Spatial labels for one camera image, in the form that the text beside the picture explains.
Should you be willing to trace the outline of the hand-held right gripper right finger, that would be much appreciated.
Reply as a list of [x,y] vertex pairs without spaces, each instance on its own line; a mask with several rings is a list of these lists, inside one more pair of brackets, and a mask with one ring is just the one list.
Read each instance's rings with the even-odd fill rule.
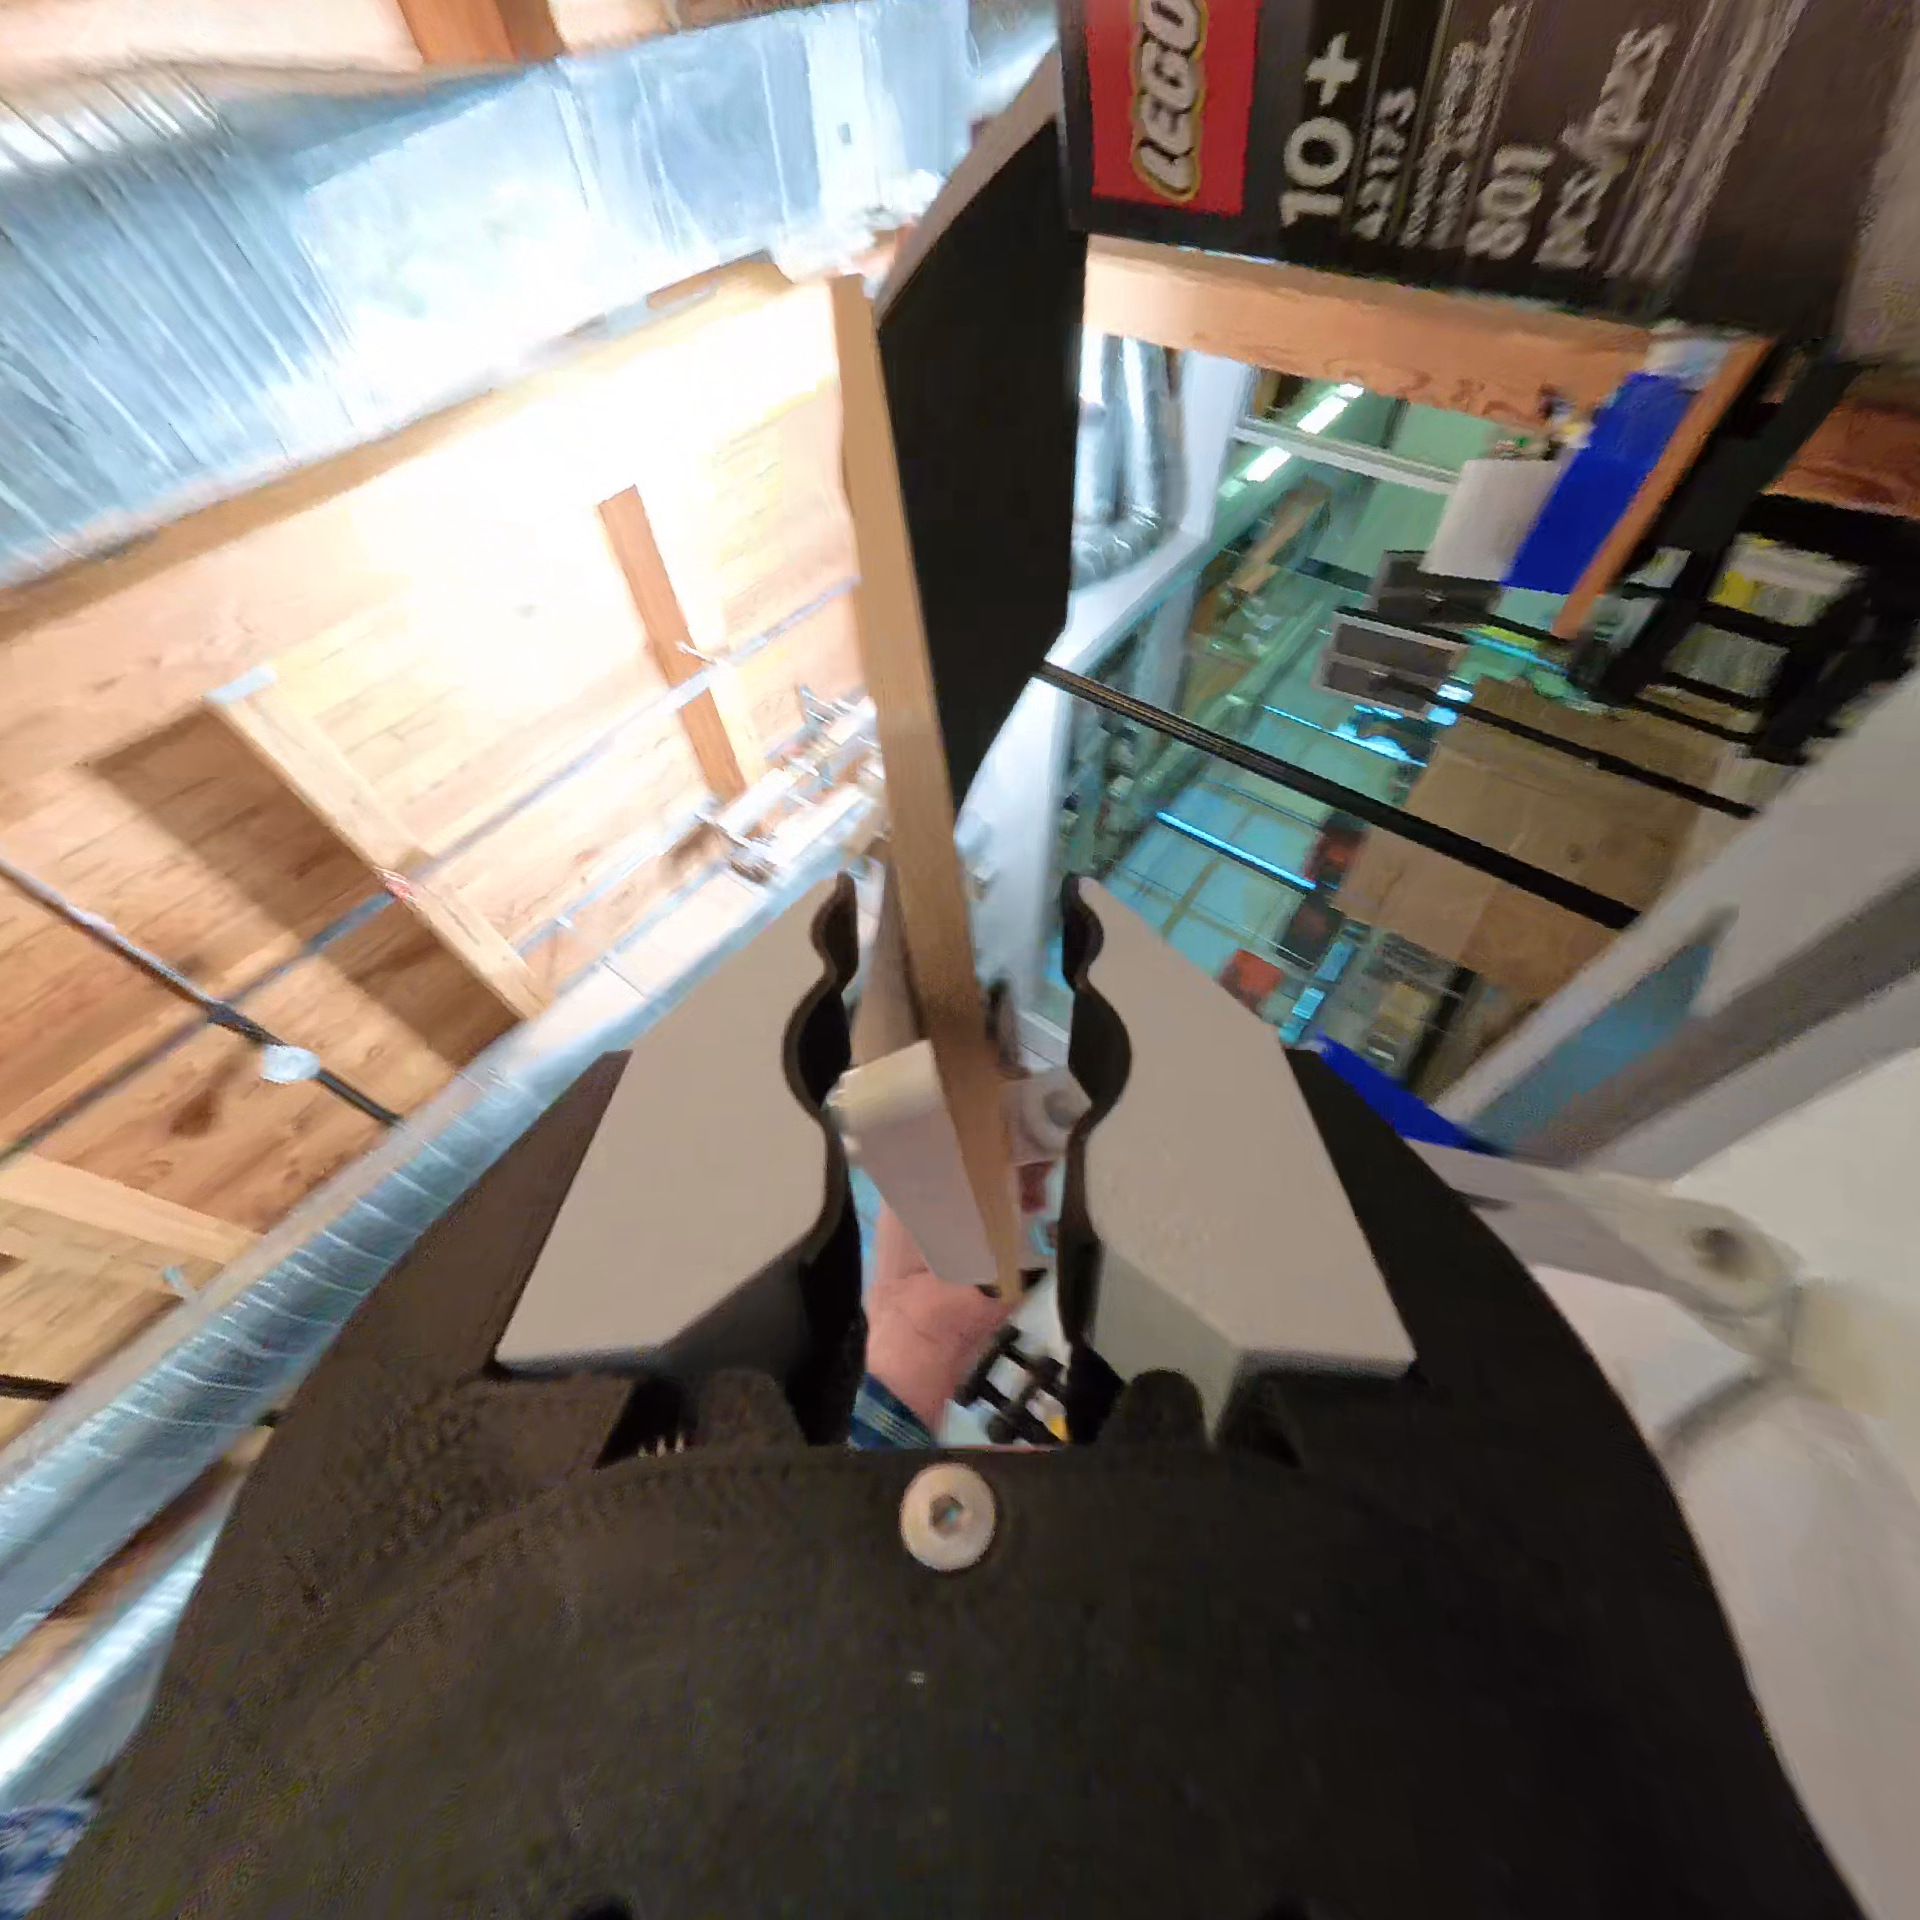
[[1101,883],[1062,886],[1070,1436],[1175,1373],[1214,1433],[1274,1373],[1401,1380],[1413,1340],[1287,1050]]

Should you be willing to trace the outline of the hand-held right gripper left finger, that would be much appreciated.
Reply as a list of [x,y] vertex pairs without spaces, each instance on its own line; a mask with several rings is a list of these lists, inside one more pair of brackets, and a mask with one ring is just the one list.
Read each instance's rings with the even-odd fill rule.
[[495,1341],[505,1375],[772,1378],[811,1445],[863,1373],[858,1213],[826,1114],[847,1069],[858,890],[830,877],[628,1046]]

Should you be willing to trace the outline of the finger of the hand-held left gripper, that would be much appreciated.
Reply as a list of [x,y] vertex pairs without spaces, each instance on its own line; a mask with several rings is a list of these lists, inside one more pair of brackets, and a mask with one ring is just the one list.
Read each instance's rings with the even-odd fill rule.
[[1009,1138],[1018,1167],[1065,1161],[1090,1100],[1075,1077],[1014,1077],[1009,1081]]
[[950,1285],[997,1286],[987,1219],[973,1195],[963,1143],[931,1043],[855,1062],[828,1098],[828,1114],[858,1165],[927,1270]]

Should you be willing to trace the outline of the black lego set box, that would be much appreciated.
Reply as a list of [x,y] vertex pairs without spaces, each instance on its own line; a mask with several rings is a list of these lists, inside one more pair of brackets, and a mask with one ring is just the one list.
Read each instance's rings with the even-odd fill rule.
[[1062,4],[1090,234],[1831,329],[1916,39],[1868,3]]

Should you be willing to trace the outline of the person's left hand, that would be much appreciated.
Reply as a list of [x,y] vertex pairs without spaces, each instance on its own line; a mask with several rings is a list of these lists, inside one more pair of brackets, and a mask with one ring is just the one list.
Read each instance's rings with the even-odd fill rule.
[[878,1211],[863,1299],[867,1373],[855,1394],[858,1450],[935,1450],[946,1409],[1010,1315],[991,1286],[938,1278],[903,1221]]

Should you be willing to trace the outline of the brown cardboard box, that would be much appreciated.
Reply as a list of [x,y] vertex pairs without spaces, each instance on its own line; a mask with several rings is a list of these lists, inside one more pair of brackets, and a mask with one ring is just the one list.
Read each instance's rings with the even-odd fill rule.
[[[1637,916],[1745,828],[1754,775],[1725,741],[1645,710],[1581,710],[1484,678],[1406,814]],[[1362,843],[1337,905],[1524,1006],[1554,997],[1614,939],[1593,919],[1383,831]]]

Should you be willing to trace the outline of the grey rectangular air duct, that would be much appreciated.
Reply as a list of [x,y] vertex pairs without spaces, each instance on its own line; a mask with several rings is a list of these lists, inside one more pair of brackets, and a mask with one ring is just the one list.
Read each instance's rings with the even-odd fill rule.
[[28,586],[919,217],[1054,4],[755,6],[522,69],[5,78],[3,579]]

